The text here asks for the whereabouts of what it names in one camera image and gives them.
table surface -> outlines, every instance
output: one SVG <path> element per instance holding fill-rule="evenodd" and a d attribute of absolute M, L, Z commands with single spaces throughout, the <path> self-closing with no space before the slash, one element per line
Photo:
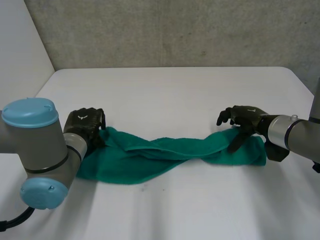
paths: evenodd
<path fill-rule="evenodd" d="M 108 126 L 152 140 L 200 138 L 220 111 L 251 105 L 308 118 L 313 95 L 283 67 L 100 68 L 57 71 L 37 95 L 51 99 L 62 126 L 69 112 L 103 108 Z M 2 154 L 0 220 L 25 209 L 26 174 Z M 0 233 L 18 240 L 313 240 L 320 236 L 320 175 L 294 153 L 264 167 L 195 159 L 138 185 L 76 179 L 55 210 L 36 210 Z"/>

concrete wall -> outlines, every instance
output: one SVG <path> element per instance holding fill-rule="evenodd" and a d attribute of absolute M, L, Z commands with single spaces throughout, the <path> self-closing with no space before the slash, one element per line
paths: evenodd
<path fill-rule="evenodd" d="M 319 0 L 25 3 L 56 70 L 283 66 L 312 92 L 320 77 Z"/>

gray robot arm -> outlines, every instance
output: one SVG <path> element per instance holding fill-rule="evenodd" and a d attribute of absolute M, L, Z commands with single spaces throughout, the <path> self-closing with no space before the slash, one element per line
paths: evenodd
<path fill-rule="evenodd" d="M 99 142 L 103 111 L 71 112 L 64 131 L 55 105 L 45 98 L 12 102 L 0 114 L 0 153 L 18 154 L 27 174 L 22 200 L 34 209 L 58 207 L 86 153 L 94 150 L 91 143 Z"/>
<path fill-rule="evenodd" d="M 309 120 L 279 115 L 270 124 L 269 140 L 282 148 L 320 164 L 320 84 L 313 99 Z"/>

towel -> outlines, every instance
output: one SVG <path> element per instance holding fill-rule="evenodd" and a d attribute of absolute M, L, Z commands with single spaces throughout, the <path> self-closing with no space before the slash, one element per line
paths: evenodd
<path fill-rule="evenodd" d="M 237 152 L 227 152 L 238 132 L 238 128 L 230 128 L 205 139 L 163 137 L 148 141 L 107 127 L 100 131 L 106 147 L 97 148 L 83 159 L 77 177 L 112 184 L 140 184 L 190 159 L 219 165 L 264 166 L 266 152 L 259 136 L 251 136 Z"/>

robotic hand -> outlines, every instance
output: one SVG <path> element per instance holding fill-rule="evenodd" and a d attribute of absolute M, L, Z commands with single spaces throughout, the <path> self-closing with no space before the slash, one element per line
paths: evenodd
<path fill-rule="evenodd" d="M 222 111 L 216 124 L 230 120 L 231 125 L 239 125 L 239 134 L 233 139 L 227 148 L 229 153 L 236 152 L 242 144 L 253 134 L 263 135 L 266 138 L 264 148 L 270 160 L 281 162 L 285 159 L 289 150 L 272 143 L 268 137 L 268 128 L 271 122 L 279 115 L 269 115 L 260 108 L 253 106 L 234 106 Z"/>

